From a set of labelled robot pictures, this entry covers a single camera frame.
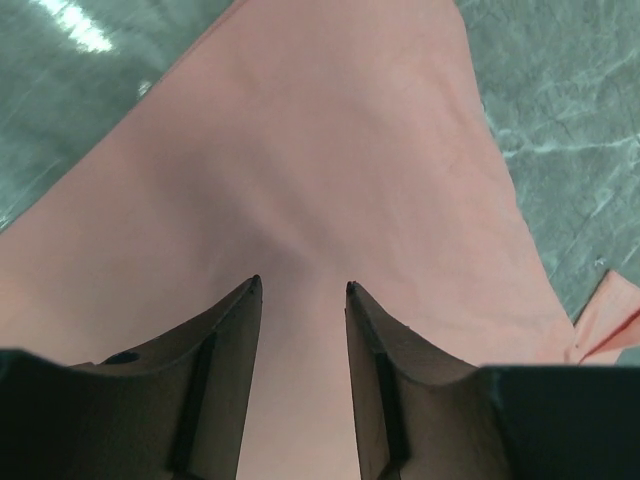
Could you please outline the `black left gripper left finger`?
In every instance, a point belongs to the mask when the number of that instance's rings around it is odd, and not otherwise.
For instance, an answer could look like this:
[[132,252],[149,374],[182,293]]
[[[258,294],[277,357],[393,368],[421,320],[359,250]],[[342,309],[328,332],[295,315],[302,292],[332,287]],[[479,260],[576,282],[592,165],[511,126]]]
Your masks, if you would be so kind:
[[261,313],[254,276],[152,340],[72,366],[82,410],[65,478],[235,478]]

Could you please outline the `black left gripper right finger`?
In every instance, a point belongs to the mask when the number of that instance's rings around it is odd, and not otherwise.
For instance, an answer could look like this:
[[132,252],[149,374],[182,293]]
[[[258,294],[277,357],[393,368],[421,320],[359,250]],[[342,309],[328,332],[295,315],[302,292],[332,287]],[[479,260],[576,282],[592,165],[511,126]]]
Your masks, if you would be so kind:
[[345,315],[361,478],[499,478],[490,375],[393,318],[357,282]]

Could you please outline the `salmon pink t shirt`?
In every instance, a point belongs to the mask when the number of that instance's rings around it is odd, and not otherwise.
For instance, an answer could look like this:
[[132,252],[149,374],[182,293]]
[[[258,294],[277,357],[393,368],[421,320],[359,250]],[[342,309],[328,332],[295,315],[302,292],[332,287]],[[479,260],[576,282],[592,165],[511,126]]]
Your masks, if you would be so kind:
[[2,234],[1,342],[98,359],[253,275],[242,479],[359,477],[349,281],[473,365],[612,364],[639,343],[617,273],[566,315],[451,1],[235,2]]

